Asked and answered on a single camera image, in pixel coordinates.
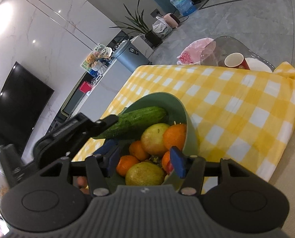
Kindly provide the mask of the person's hand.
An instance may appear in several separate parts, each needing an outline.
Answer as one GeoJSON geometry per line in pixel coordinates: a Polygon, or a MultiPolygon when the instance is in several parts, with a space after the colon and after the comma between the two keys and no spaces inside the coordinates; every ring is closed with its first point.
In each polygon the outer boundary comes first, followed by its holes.
{"type": "Polygon", "coordinates": [[[80,176],[77,177],[77,186],[79,189],[86,195],[89,195],[88,180],[86,177],[80,176]]]}

